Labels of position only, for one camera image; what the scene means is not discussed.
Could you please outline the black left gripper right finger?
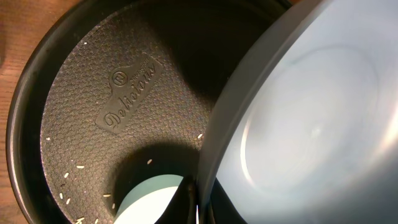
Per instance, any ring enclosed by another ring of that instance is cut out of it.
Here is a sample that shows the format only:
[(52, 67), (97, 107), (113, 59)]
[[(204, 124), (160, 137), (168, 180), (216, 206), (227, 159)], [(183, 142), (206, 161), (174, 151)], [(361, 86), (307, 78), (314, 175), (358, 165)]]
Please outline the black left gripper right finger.
[(235, 209), (218, 180), (212, 188), (205, 213), (206, 224), (247, 224)]

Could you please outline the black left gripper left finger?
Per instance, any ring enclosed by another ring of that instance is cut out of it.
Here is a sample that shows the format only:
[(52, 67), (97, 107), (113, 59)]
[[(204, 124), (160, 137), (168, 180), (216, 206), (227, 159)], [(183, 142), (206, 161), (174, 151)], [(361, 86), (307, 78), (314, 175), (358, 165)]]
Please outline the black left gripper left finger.
[(196, 224), (197, 190), (192, 176), (182, 179), (161, 216), (161, 224)]

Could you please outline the light blue bowl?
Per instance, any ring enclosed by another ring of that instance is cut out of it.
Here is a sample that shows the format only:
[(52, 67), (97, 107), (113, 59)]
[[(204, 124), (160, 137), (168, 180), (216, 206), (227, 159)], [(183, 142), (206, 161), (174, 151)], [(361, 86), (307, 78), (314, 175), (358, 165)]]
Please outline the light blue bowl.
[(154, 224), (165, 212), (183, 177), (165, 174), (151, 177), (128, 192), (114, 224)]

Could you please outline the dark blue round plate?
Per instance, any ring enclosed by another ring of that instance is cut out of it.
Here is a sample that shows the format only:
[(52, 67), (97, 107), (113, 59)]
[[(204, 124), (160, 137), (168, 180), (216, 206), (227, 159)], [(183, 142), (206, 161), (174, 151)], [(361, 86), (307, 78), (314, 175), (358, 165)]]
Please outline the dark blue round plate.
[(305, 0), (223, 88), (198, 163), (247, 223), (397, 222), (397, 1)]

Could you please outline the black round tray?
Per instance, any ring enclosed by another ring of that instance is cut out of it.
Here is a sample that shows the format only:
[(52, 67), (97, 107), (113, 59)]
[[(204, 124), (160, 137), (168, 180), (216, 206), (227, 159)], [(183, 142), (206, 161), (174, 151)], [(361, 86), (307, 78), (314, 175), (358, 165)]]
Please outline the black round tray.
[(83, 1), (16, 86), (7, 166), (29, 223), (112, 223), (160, 174), (194, 175), (210, 113), (288, 1)]

